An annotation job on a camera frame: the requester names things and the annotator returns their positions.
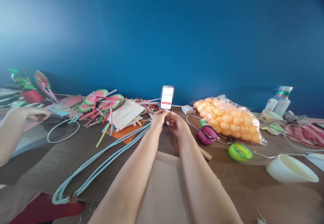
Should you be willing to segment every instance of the blue tube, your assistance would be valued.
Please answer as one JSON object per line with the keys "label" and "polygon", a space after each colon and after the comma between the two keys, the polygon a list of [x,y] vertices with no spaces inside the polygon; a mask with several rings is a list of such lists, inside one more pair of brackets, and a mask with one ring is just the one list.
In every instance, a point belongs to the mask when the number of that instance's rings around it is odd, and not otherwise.
{"label": "blue tube", "polygon": [[83,183],[83,185],[76,191],[76,195],[79,196],[88,186],[89,184],[103,171],[105,170],[110,163],[112,163],[118,156],[120,156],[124,151],[126,151],[128,148],[130,148],[133,144],[135,144],[150,128],[151,123],[148,125],[145,125],[141,127],[140,129],[137,129],[122,138],[116,140],[114,143],[103,149],[102,151],[98,152],[96,155],[91,157],[89,160],[87,160],[82,166],[80,166],[67,180],[64,181],[64,183],[61,184],[61,186],[56,190],[55,194],[52,198],[53,204],[66,204],[69,202],[69,198],[63,198],[63,193],[67,185],[70,183],[70,181],[79,174],[83,169],[85,169],[87,166],[89,166],[92,162],[94,162],[102,153],[104,153],[109,148],[119,144],[125,139],[128,139],[129,137],[137,134],[138,132],[142,131],[136,138],[134,138],[128,145],[124,146],[123,148],[116,151],[114,154],[112,154],[107,160],[105,160],[90,176],[89,178]]}

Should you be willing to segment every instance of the water bottle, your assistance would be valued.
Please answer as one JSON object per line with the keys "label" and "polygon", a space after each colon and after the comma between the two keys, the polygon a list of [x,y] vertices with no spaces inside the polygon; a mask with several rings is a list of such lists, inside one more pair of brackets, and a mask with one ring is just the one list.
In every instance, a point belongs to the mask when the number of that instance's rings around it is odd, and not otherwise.
{"label": "water bottle", "polygon": [[291,86],[279,87],[279,91],[277,92],[276,96],[272,97],[268,101],[265,110],[273,111],[275,114],[282,117],[290,104],[288,96],[290,95],[292,89],[293,88]]}
{"label": "water bottle", "polygon": [[11,78],[14,82],[16,82],[22,90],[24,89],[36,89],[33,84],[31,83],[31,80],[29,77],[27,77],[26,75],[23,75],[21,73],[19,73],[19,71],[17,69],[8,69],[12,75]]}

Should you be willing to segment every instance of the bottle cap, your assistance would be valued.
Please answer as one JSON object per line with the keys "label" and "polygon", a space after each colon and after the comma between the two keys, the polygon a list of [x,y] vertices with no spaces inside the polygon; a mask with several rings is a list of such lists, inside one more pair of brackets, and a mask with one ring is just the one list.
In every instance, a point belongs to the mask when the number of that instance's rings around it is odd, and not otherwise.
{"label": "bottle cap", "polygon": [[279,91],[288,91],[290,92],[293,89],[291,86],[281,86],[279,87]]}

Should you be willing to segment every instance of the pink basket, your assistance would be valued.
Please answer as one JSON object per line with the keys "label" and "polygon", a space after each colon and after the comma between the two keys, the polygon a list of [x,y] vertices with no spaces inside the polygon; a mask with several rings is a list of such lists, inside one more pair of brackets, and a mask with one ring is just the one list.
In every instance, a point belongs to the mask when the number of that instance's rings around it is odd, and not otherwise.
{"label": "pink basket", "polygon": [[209,125],[202,126],[198,133],[198,138],[200,139],[203,145],[211,145],[217,137],[218,134]]}

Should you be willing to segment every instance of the white cup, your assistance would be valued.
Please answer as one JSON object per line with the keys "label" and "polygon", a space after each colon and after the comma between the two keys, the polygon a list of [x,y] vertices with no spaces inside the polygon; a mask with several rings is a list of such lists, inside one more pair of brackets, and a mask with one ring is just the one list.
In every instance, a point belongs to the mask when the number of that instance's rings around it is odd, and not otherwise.
{"label": "white cup", "polygon": [[281,183],[318,182],[317,175],[299,160],[280,154],[266,166],[267,172]]}

